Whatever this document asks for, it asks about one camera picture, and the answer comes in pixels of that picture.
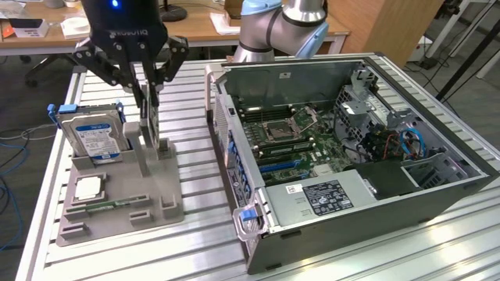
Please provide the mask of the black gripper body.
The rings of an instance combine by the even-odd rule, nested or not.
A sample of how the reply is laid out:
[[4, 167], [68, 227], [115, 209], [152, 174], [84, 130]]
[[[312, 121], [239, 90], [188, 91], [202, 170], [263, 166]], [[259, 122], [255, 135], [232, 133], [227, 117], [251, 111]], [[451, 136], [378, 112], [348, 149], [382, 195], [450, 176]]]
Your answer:
[[155, 59], [167, 43], [168, 32], [160, 18], [158, 1], [82, 1], [91, 26], [90, 40], [118, 60], [120, 44], [128, 61], [142, 61], [142, 52]]

